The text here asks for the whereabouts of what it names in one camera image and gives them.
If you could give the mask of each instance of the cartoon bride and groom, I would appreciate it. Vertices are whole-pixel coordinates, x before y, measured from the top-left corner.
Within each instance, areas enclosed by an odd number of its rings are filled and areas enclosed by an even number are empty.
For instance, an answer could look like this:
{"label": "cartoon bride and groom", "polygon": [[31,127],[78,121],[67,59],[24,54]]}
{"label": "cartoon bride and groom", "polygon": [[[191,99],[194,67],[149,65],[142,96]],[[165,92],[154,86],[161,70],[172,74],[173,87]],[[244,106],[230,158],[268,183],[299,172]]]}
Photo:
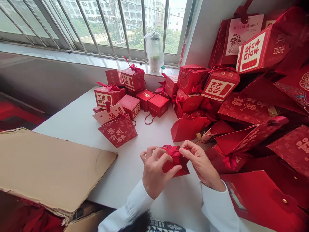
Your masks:
{"label": "cartoon bride and groom", "polygon": [[229,49],[229,53],[238,54],[239,47],[243,45],[245,41],[241,39],[240,35],[234,34],[233,38],[231,39],[231,42],[232,46]]}

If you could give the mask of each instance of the cardboard flap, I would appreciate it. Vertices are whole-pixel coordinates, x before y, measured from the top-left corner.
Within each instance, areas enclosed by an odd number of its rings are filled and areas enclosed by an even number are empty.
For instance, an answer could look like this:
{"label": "cardboard flap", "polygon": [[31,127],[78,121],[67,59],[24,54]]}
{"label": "cardboard flap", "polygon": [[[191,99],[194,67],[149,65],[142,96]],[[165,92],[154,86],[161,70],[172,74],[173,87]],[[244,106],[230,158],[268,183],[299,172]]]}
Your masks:
{"label": "cardboard flap", "polygon": [[0,189],[74,213],[115,161],[117,153],[25,128],[0,133]]}

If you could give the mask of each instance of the table surface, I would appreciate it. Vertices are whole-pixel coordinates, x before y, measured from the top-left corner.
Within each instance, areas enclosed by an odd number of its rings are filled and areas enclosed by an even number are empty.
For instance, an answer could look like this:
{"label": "table surface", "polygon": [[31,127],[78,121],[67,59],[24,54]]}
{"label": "table surface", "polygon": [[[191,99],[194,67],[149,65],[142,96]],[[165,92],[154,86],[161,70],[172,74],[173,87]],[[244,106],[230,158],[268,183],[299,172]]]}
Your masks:
{"label": "table surface", "polygon": [[[177,121],[170,106],[151,125],[144,123],[148,113],[140,111],[135,117],[138,136],[119,148],[115,148],[98,130],[100,124],[92,117],[96,106],[93,89],[73,101],[67,107],[34,129],[34,132],[69,140],[90,147],[118,153],[118,158],[94,188],[88,200],[112,208],[120,208],[127,196],[141,180],[143,163],[140,153],[149,146],[163,146],[173,143],[170,129]],[[188,163],[189,175],[172,178],[151,207],[152,217],[178,223],[195,232],[209,231],[208,220],[201,212],[202,196],[200,180],[192,164]],[[241,219],[242,231],[272,231],[265,227]]]}

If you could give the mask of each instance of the white shirt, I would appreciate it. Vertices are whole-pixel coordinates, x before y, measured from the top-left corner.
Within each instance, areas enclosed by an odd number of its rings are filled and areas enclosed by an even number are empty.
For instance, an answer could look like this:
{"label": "white shirt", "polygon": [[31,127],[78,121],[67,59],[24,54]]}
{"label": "white shirt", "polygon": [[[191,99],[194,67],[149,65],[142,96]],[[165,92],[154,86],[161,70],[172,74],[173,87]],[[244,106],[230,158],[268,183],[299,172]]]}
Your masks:
{"label": "white shirt", "polygon": [[[218,192],[201,183],[201,191],[203,197],[201,210],[210,222],[210,232],[239,232],[240,220],[227,188],[225,192]],[[150,208],[153,202],[140,181],[128,196],[126,205],[105,218],[100,223],[98,232],[118,232],[132,224],[138,216]]]}

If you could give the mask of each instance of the white window sill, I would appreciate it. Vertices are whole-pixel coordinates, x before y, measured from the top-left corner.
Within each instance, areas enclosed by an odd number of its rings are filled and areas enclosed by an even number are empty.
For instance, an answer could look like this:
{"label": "white window sill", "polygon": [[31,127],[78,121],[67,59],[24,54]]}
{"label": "white window sill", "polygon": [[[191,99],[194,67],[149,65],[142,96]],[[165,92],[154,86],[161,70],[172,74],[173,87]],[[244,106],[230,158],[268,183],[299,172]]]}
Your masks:
{"label": "white window sill", "polygon": [[[91,65],[95,67],[109,68],[109,69],[126,69],[129,67],[126,61],[113,60],[109,58],[94,57],[89,55],[81,55],[75,53],[67,53],[62,51],[52,51],[47,49],[32,48],[26,46],[19,46],[14,44],[0,43],[0,52],[13,53],[22,56],[31,56],[42,59],[49,59],[60,62],[77,63],[83,65]],[[138,68],[141,68],[148,75],[161,76],[161,73],[165,73],[168,76],[177,76],[179,69],[166,67],[161,69],[160,72],[150,71],[148,64],[133,63]]]}

